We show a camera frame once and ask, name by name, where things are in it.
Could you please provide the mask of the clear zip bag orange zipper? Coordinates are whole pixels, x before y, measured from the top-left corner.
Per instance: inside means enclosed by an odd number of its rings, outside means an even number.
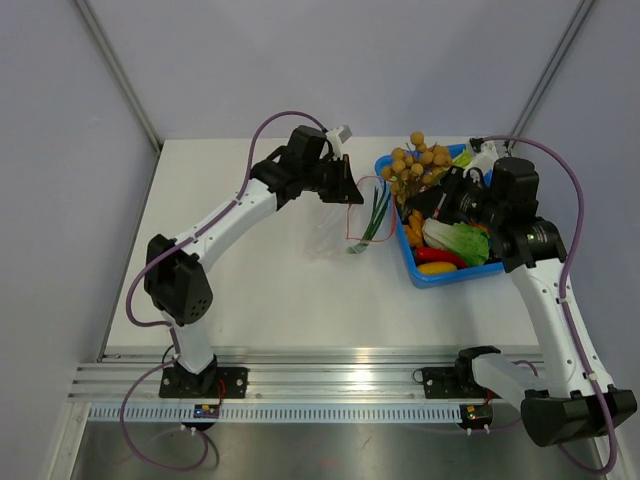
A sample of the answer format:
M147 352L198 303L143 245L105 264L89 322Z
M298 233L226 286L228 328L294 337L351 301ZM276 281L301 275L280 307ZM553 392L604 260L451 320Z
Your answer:
M305 254L314 260L359 256L395 235L398 220L392 182L379 174L363 175L355 186L363 204L321 204L313 207Z

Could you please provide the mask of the longan bunch with leaves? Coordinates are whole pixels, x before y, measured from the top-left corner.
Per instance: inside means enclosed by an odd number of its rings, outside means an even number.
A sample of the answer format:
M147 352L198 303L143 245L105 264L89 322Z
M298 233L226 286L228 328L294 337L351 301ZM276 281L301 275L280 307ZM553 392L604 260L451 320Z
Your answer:
M453 164L448 147L429 145L421 131L414 131L404 147L391 151L390 164L381 169L380 176L390 186L400 204L432 187Z

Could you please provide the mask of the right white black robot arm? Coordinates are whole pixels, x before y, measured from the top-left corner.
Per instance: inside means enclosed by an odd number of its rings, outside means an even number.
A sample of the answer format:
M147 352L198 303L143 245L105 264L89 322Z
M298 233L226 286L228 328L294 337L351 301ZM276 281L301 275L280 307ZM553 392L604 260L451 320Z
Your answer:
M570 298L569 259L555 225L538 216L539 176L526 159L495 162L492 178L453 167L408 206L445 224L474 223L489 232L491 248L522 297L543 356L538 378L507 361L494 347L459 354L456 389L476 396L489 389L520 412L540 447L600 437L637 409L634 393L615 386Z

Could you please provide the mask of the green scallion bunch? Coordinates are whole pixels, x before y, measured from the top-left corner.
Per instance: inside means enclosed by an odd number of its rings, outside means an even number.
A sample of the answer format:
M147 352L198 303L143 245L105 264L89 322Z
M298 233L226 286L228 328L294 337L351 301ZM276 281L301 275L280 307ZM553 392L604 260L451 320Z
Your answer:
M364 205L348 209L346 253L349 255L359 255L373 245L385 243L395 231L391 183L379 176L366 176L358 186L370 197Z

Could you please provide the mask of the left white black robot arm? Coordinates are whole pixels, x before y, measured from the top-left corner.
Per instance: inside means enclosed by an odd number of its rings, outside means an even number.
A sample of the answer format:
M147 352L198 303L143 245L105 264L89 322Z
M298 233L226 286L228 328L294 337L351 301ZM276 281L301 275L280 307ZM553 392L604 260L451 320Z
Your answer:
M328 131L297 127L286 144L251 167L247 182L227 204L174 238L158 234L149 241L144 290L174 342L160 397L221 397L235 378L219 369L203 320L213 304L207 274L226 250L305 191L324 203L363 204L344 151L351 135L348 126Z

